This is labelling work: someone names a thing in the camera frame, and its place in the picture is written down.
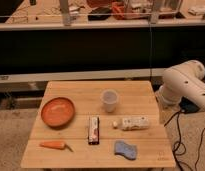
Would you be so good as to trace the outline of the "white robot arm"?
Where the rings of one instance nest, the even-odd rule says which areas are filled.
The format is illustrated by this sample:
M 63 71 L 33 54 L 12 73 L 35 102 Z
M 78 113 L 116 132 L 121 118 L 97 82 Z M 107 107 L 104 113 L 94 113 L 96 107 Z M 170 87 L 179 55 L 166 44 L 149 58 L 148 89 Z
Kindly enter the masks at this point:
M 198 60 L 174 65 L 164 70 L 158 98 L 163 106 L 178 105 L 183 97 L 205 111 L 205 67 Z

